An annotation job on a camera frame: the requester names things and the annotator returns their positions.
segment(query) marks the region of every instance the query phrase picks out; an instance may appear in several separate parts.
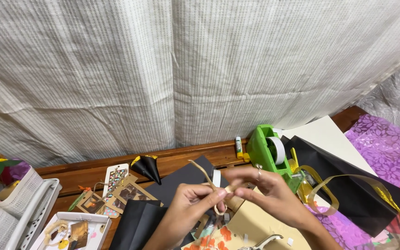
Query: orange paper flower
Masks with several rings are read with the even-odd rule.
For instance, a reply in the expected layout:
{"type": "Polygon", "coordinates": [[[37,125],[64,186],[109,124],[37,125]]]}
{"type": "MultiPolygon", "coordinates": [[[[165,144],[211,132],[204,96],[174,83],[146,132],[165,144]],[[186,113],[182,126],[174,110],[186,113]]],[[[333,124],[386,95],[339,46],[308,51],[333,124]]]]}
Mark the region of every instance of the orange paper flower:
{"type": "Polygon", "coordinates": [[[220,233],[222,234],[223,239],[225,241],[230,241],[231,240],[231,231],[229,231],[226,226],[220,228],[220,233]]]}
{"type": "Polygon", "coordinates": [[[183,248],[183,250],[200,250],[200,247],[197,246],[197,245],[192,244],[189,247],[183,248]]]}
{"type": "Polygon", "coordinates": [[[225,242],[220,241],[219,244],[217,244],[217,247],[219,247],[219,250],[228,250],[227,247],[225,247],[225,242]]]}
{"type": "MultiPolygon", "coordinates": [[[[206,247],[206,243],[208,242],[208,239],[209,239],[209,235],[202,237],[200,240],[200,246],[206,247]]],[[[216,242],[215,239],[211,239],[209,241],[208,247],[213,247],[215,242],[216,242]]]]}

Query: ring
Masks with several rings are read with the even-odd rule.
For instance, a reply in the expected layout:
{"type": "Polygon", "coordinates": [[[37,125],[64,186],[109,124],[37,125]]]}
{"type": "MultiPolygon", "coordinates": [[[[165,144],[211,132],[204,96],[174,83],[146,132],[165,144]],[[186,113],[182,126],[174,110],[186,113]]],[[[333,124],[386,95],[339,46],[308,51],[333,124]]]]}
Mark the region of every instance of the ring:
{"type": "Polygon", "coordinates": [[[257,181],[260,181],[259,180],[259,178],[260,178],[260,175],[262,174],[262,173],[260,173],[260,169],[262,169],[263,168],[263,166],[262,165],[260,165],[260,164],[258,164],[258,163],[256,163],[256,168],[257,168],[257,170],[258,170],[258,172],[259,172],[259,175],[257,176],[257,181]]]}

